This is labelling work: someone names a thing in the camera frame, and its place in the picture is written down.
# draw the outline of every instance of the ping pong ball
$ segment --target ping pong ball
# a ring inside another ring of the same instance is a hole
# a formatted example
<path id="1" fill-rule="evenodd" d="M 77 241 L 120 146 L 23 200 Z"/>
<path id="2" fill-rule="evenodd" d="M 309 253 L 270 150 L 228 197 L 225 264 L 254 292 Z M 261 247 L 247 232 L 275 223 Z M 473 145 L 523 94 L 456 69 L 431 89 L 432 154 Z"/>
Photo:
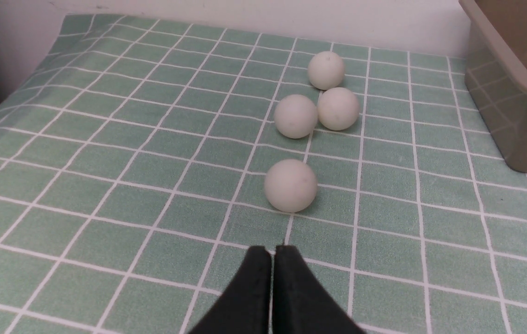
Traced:
<path id="1" fill-rule="evenodd" d="M 276 162 L 263 182 L 265 197 L 279 211 L 295 213 L 311 205 L 317 195 L 317 177 L 306 163 L 296 159 Z"/>
<path id="2" fill-rule="evenodd" d="M 276 106 L 273 114 L 276 128 L 282 135 L 299 139 L 309 135 L 317 124 L 317 108 L 304 95 L 288 95 Z"/>
<path id="3" fill-rule="evenodd" d="M 337 53 L 323 51 L 312 57 L 307 72 L 312 85 L 320 90 L 328 90 L 342 82 L 346 75 L 346 66 Z"/>
<path id="4" fill-rule="evenodd" d="M 358 120 L 360 102 L 349 89 L 335 87 L 321 94 L 317 111 L 323 126 L 333 131 L 341 131 L 351 127 Z"/>

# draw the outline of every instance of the beige plastic bin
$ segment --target beige plastic bin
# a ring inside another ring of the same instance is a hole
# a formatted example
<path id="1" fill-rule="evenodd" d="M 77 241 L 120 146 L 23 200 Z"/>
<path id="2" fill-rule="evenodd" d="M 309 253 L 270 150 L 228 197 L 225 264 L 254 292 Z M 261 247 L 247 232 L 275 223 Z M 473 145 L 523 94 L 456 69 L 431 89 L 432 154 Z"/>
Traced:
<path id="1" fill-rule="evenodd" d="M 527 173 L 527 0 L 460 0 L 465 84 L 507 165 Z"/>

